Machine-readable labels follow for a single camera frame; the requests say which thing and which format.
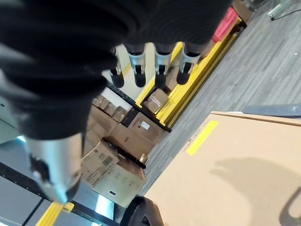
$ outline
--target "brown cardboard box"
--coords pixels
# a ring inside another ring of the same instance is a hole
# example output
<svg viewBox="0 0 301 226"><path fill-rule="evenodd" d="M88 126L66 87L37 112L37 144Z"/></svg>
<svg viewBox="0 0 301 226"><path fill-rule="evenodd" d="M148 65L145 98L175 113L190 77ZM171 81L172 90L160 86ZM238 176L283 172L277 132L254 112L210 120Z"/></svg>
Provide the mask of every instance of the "brown cardboard box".
<svg viewBox="0 0 301 226"><path fill-rule="evenodd" d="M99 107L101 101L97 98L93 98L93 101L92 101L92 104L95 106L95 107Z"/></svg>
<svg viewBox="0 0 301 226"><path fill-rule="evenodd" d="M156 145L164 133L164 130L160 126L141 112L137 114L128 128L138 136L146 139L152 145Z"/></svg>
<svg viewBox="0 0 301 226"><path fill-rule="evenodd" d="M166 77L166 87L169 91L173 91L177 86L177 75L179 71L179 66L175 66L171 69L169 75Z"/></svg>
<svg viewBox="0 0 301 226"><path fill-rule="evenodd" d="M109 103L110 102L106 98L104 98L102 100L102 102L100 103L99 108L102 109L102 110L104 110L108 106Z"/></svg>
<svg viewBox="0 0 301 226"><path fill-rule="evenodd" d="M81 160L82 179L93 188L118 161L116 151L102 140Z"/></svg>
<svg viewBox="0 0 301 226"><path fill-rule="evenodd" d="M93 190L122 207L127 207L145 184L143 169L120 156Z"/></svg>
<svg viewBox="0 0 301 226"><path fill-rule="evenodd" d="M88 117L88 122L87 122L87 130L91 129L92 126L96 124L95 120L89 116Z"/></svg>
<svg viewBox="0 0 301 226"><path fill-rule="evenodd" d="M106 133L105 128L98 123L92 126L90 130L92 130L100 139L102 139Z"/></svg>
<svg viewBox="0 0 301 226"><path fill-rule="evenodd" d="M155 113L160 110L167 101L167 94L163 92L163 90L157 89L150 95L148 100L144 102L144 106L146 106L151 112Z"/></svg>
<svg viewBox="0 0 301 226"><path fill-rule="evenodd" d="M102 101L104 100L104 96L100 94L100 95L97 97L97 99L98 99L100 102L102 102Z"/></svg>
<svg viewBox="0 0 301 226"><path fill-rule="evenodd" d="M95 148L95 145L85 139L83 157L86 156L86 154L88 154L93 148Z"/></svg>
<svg viewBox="0 0 301 226"><path fill-rule="evenodd" d="M118 122L95 106L91 107L90 116L105 129L104 137L108 137L118 125Z"/></svg>
<svg viewBox="0 0 301 226"><path fill-rule="evenodd" d="M113 103L109 103L108 106L106 106L106 108L104 109L104 112L106 112L109 116L112 116L116 109L117 107Z"/></svg>
<svg viewBox="0 0 301 226"><path fill-rule="evenodd" d="M245 23L251 18L252 12L246 7L242 0L234 0L232 7Z"/></svg>
<svg viewBox="0 0 301 226"><path fill-rule="evenodd" d="M127 114L126 109L124 109L121 106L118 106L114 114L112 115L112 119L114 119L117 122L121 122L125 115Z"/></svg>
<svg viewBox="0 0 301 226"><path fill-rule="evenodd" d="M146 197L169 226L280 226L301 185L300 134L300 120L212 112Z"/></svg>
<svg viewBox="0 0 301 226"><path fill-rule="evenodd" d="M141 138L129 128L119 124L107 140L140 159L142 154L148 154L154 145Z"/></svg>
<svg viewBox="0 0 301 226"><path fill-rule="evenodd" d="M89 130L86 132L86 140L95 147L100 141L102 137L99 137L93 130Z"/></svg>

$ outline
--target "white label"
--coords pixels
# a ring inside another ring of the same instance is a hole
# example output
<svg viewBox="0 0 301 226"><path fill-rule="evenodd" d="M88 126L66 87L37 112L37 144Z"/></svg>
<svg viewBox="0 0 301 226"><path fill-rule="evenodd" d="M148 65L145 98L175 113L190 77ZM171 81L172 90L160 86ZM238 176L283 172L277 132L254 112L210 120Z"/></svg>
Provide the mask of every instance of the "white label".
<svg viewBox="0 0 301 226"><path fill-rule="evenodd" d="M152 97L152 96L150 98L156 105L158 105L158 107L161 107L160 101L158 101L155 97Z"/></svg>
<svg viewBox="0 0 301 226"><path fill-rule="evenodd" d="M149 124L147 124L145 121L142 121L141 122L141 126L143 127L143 128L145 128L146 130L148 130L149 129L149 127L151 127Z"/></svg>

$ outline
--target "floor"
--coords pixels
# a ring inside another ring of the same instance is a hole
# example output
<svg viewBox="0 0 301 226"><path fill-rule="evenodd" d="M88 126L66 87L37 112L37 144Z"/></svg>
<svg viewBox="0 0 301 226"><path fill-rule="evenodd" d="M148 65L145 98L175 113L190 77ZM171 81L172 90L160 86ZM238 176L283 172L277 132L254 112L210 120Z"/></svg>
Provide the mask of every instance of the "floor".
<svg viewBox="0 0 301 226"><path fill-rule="evenodd" d="M152 150L145 194L211 111L241 111L247 105L301 103L301 12L271 21L262 6L196 94L173 131ZM285 12L301 8L294 1Z"/></svg>

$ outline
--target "black bellows cover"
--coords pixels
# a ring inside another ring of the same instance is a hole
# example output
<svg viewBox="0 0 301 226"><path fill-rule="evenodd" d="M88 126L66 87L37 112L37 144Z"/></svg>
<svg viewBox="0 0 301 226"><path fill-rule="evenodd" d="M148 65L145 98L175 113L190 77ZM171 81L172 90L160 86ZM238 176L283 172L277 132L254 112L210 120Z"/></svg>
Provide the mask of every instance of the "black bellows cover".
<svg viewBox="0 0 301 226"><path fill-rule="evenodd" d="M0 0L0 94L21 133L85 131L121 43L205 44L230 0Z"/></svg>

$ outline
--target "red object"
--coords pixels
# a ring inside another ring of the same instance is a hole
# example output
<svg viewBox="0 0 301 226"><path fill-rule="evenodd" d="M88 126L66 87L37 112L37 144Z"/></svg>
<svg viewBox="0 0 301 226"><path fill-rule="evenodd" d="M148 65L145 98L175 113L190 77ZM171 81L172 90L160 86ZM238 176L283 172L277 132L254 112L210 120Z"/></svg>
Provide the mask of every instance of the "red object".
<svg viewBox="0 0 301 226"><path fill-rule="evenodd" d="M217 43L218 41L223 41L227 34L230 32L230 29L234 26L237 22L238 14L237 12L230 7L227 11L227 14L222 19L220 25L218 25L214 36L213 41Z"/></svg>

